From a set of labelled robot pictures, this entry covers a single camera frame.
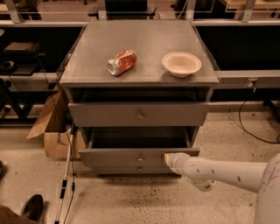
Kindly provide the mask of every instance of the paper bowl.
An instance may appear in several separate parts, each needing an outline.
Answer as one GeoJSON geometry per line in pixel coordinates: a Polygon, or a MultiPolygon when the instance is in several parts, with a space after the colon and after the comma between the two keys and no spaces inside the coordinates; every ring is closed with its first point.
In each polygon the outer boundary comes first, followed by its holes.
{"type": "Polygon", "coordinates": [[[163,57],[162,63],[172,75],[179,78],[185,78],[201,69],[201,61],[187,52],[170,52],[163,57]]]}

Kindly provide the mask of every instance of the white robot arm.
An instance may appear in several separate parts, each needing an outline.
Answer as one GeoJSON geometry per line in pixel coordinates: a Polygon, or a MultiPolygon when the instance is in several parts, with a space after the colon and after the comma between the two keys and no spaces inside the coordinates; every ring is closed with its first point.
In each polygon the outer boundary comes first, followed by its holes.
{"type": "Polygon", "coordinates": [[[165,154],[165,162],[175,173],[209,191],[214,181],[258,193],[255,224],[280,221],[280,153],[268,163],[213,161],[185,153],[165,154]]]}

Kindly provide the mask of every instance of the shoe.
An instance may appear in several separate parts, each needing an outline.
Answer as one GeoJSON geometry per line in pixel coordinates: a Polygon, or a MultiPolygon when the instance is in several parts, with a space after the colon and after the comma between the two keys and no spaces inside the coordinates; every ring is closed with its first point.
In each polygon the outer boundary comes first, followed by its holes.
{"type": "Polygon", "coordinates": [[[4,165],[3,165],[2,161],[0,160],[0,176],[3,173],[3,170],[4,170],[4,165]]]}
{"type": "Polygon", "coordinates": [[[43,206],[42,195],[35,194],[24,203],[20,215],[26,216],[31,221],[39,221],[43,213],[43,206]]]}

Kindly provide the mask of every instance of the drawer handle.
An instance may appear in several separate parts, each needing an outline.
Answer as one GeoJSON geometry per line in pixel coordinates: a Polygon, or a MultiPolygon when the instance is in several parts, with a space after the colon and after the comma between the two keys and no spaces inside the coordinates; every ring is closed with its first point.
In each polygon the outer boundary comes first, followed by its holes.
{"type": "Polygon", "coordinates": [[[139,120],[141,120],[141,119],[144,118],[144,114],[141,113],[141,112],[138,112],[138,113],[136,114],[136,118],[139,119],[139,120]]]}

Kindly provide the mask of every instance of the red soda can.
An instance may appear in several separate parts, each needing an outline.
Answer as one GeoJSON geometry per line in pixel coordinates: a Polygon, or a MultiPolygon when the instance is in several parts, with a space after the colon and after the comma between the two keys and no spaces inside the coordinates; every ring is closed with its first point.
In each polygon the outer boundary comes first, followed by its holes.
{"type": "Polygon", "coordinates": [[[124,50],[108,61],[107,68],[111,74],[118,76],[133,67],[136,61],[137,55],[133,50],[124,50]]]}

